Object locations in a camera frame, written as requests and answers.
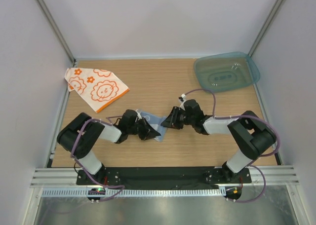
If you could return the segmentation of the blue terry towel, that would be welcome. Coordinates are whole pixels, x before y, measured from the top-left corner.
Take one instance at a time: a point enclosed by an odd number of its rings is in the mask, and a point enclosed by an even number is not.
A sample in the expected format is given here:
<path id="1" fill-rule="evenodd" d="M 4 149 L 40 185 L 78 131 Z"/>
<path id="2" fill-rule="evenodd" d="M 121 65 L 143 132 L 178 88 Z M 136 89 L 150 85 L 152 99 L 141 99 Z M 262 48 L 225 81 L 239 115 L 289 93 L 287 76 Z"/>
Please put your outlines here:
<path id="1" fill-rule="evenodd" d="M 154 139 L 157 142 L 162 142 L 164 139 L 164 136 L 166 134 L 166 128 L 161 126 L 161 123 L 166 119 L 166 116 L 156 116 L 154 114 L 151 114 L 149 112 L 145 112 L 141 109 L 137 109 L 136 110 L 138 112 L 138 114 L 144 118 L 149 124 L 150 126 L 156 130 L 158 133 L 160 133 L 160 136 L 156 136 Z"/>

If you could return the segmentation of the white orange flower towel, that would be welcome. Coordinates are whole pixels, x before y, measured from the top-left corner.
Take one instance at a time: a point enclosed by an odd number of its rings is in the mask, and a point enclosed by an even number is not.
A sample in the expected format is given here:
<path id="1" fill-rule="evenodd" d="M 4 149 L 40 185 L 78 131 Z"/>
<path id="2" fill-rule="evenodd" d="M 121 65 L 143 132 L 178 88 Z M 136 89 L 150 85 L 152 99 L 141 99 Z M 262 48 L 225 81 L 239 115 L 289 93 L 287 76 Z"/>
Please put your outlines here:
<path id="1" fill-rule="evenodd" d="M 68 90 L 76 92 L 96 113 L 129 91 L 129 87 L 108 70 L 69 68 L 64 78 Z"/>

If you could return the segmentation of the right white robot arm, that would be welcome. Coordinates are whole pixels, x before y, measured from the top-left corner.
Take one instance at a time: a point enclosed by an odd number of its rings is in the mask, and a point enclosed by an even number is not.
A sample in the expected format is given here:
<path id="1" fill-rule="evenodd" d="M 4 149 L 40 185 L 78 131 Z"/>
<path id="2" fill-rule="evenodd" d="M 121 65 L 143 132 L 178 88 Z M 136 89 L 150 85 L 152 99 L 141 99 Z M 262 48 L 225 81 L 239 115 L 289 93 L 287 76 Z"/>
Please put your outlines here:
<path id="1" fill-rule="evenodd" d="M 235 140 L 237 152 L 222 165 L 222 177 L 229 184 L 240 178 L 240 172 L 258 158 L 268 156 L 264 152 L 272 145 L 279 147 L 279 136 L 267 122 L 258 118 L 252 111 L 241 115 L 216 117 L 206 115 L 196 100 L 183 101 L 173 107 L 169 116 L 160 124 L 166 128 L 182 129 L 190 125 L 203 135 L 230 134 Z"/>

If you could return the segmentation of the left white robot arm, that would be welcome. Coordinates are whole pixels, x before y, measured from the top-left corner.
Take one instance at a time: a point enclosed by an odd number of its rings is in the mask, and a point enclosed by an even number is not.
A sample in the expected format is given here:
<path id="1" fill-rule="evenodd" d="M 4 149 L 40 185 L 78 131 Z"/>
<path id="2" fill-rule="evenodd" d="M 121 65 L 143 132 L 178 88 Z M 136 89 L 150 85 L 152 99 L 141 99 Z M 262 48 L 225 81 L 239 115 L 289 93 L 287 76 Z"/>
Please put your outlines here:
<path id="1" fill-rule="evenodd" d="M 98 186 L 104 183 L 106 168 L 92 151 L 96 141 L 103 139 L 120 144 L 130 135 L 145 141 L 160 137 L 161 133 L 135 110 L 126 110 L 115 123 L 106 123 L 82 112 L 59 132 L 56 141 L 83 168 L 89 182 Z"/>

